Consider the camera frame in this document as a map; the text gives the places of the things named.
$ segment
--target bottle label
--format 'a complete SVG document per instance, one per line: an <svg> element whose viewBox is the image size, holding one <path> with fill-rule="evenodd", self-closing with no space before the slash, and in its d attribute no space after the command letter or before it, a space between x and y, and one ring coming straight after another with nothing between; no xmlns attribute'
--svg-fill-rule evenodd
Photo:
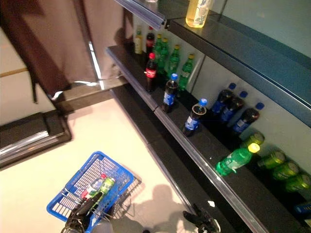
<svg viewBox="0 0 311 233"><path fill-rule="evenodd" d="M163 99L163 103L167 104L168 106L173 105L174 103L174 94L167 94L166 92L164 93L164 99Z"/></svg>
<svg viewBox="0 0 311 233"><path fill-rule="evenodd" d="M220 118L222 121L229 121L233 116L233 114L234 114L233 111L230 111L228 108L225 108Z"/></svg>
<svg viewBox="0 0 311 233"><path fill-rule="evenodd" d="M156 70L146 68L146 76L153 79L156 76Z"/></svg>
<svg viewBox="0 0 311 233"><path fill-rule="evenodd" d="M234 124L232 129L237 133L242 133L249 125L250 124L247 124L240 119L237 123Z"/></svg>
<svg viewBox="0 0 311 233"><path fill-rule="evenodd" d="M185 127L188 130L195 130L196 128L198 128L198 125L199 125L199 121L193 120L190 116L188 117L188 119L185 123Z"/></svg>
<svg viewBox="0 0 311 233"><path fill-rule="evenodd" d="M208 14L208 5L210 0L199 0L194 16L194 25L203 25Z"/></svg>
<svg viewBox="0 0 311 233"><path fill-rule="evenodd" d="M218 114L222 111L222 109L224 108L225 104L221 103L219 101L216 101L212 107L212 112L215 114Z"/></svg>

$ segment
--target shelf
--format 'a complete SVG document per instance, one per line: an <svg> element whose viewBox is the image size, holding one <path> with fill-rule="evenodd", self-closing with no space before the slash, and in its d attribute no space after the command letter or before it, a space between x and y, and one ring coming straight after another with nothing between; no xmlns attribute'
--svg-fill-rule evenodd
<svg viewBox="0 0 311 233"><path fill-rule="evenodd" d="M181 18L168 30L311 127L311 58L215 13L201 29Z"/></svg>
<svg viewBox="0 0 311 233"><path fill-rule="evenodd" d="M239 168L238 175L218 176L214 166L230 151L202 125L192 137L184 137L180 129L189 114L187 105L176 100L169 114L158 107L163 101L163 89L158 87L152 94L145 91L144 55L133 54L132 44L109 47L107 52L121 64L126 79L135 84L133 88L142 99L152 100L156 106L151 108L154 114L253 232L304 232L299 222L246 167Z"/></svg>
<svg viewBox="0 0 311 233"><path fill-rule="evenodd" d="M160 29L165 21L185 17L189 4L187 0L158 0L157 3L145 0L115 1L155 29Z"/></svg>

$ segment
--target floor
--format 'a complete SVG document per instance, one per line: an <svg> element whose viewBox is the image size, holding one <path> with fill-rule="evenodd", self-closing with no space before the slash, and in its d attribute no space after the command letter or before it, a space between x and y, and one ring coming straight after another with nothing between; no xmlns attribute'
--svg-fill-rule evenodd
<svg viewBox="0 0 311 233"><path fill-rule="evenodd" d="M0 172L0 232L57 233L65 223L47 204L97 150L142 180L127 200L129 208L112 220L114 232L193 232L185 206L114 99L69 115L73 140Z"/></svg>

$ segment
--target shopping basket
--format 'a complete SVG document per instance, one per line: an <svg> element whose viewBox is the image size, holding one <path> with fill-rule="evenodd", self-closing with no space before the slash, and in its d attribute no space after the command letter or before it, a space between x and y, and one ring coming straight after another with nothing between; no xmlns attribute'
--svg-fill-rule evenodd
<svg viewBox="0 0 311 233"><path fill-rule="evenodd" d="M128 170L104 153L96 151L89 157L80 170L76 172L59 194L48 204L47 211L51 215L66 222L71 210L81 203L82 192L92 181L99 178L103 173L108 177L113 177L116 182L101 200L97 209L93 211L93 215L90 218L90 225L86 229L86 233L89 233L101 218L105 217L105 213L134 179Z"/></svg>

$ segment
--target green soda bottle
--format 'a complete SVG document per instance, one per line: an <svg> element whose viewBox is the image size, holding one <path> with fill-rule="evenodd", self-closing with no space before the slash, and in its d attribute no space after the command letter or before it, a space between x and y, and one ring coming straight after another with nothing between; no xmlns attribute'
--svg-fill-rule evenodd
<svg viewBox="0 0 311 233"><path fill-rule="evenodd" d="M232 171L237 173L236 169L247 164L251 160L253 153L259 150L260 146L256 143L250 144L248 148L236 149L225 159L217 163L216 170L221 176L226 176Z"/></svg>
<svg viewBox="0 0 311 233"><path fill-rule="evenodd" d="M160 58L159 58L159 61L157 63L157 72L159 74L164 74L164 66L166 64L166 59L167 59L168 55L169 55L169 49L168 49L168 45L167 45L167 39L163 38L162 49L160 52Z"/></svg>
<svg viewBox="0 0 311 233"><path fill-rule="evenodd" d="M177 67L179 64L179 45L174 46L174 51L171 54L170 61L169 61L169 67L167 71L167 79L171 78L171 75L173 73L176 73Z"/></svg>
<svg viewBox="0 0 311 233"><path fill-rule="evenodd" d="M159 62L159 58L160 58L160 52L162 49L162 41L161 41L161 34L158 34L156 36L156 42L155 42L155 46L153 49L153 53L155 54L155 62L158 63Z"/></svg>
<svg viewBox="0 0 311 233"><path fill-rule="evenodd" d="M178 83L178 88L180 91L186 90L188 80L190 77L190 74L192 72L192 62L194 59L194 54L189 54L188 60L186 63L183 65L183 69L181 71L181 75L179 77L179 83Z"/></svg>

